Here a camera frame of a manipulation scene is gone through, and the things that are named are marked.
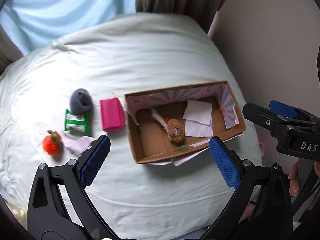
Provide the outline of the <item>person's right hand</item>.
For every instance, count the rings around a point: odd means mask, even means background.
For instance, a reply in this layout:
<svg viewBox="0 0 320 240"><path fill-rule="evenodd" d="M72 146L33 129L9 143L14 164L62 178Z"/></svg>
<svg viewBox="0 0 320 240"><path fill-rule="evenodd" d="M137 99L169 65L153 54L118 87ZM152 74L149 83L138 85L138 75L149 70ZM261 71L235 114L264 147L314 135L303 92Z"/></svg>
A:
<svg viewBox="0 0 320 240"><path fill-rule="evenodd" d="M289 193L291 197L297 196L299 193L299 180L298 180L298 162L295 162L291 168L288 179L290 180Z"/></svg>

